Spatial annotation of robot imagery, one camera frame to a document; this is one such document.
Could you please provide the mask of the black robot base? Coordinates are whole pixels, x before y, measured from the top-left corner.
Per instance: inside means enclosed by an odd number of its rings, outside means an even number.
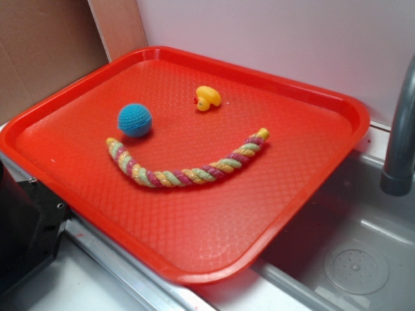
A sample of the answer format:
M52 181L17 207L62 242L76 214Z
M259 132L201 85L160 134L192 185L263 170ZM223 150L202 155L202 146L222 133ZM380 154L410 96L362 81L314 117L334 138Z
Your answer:
M1 297L52 263L68 204L40 181L16 181L1 163Z

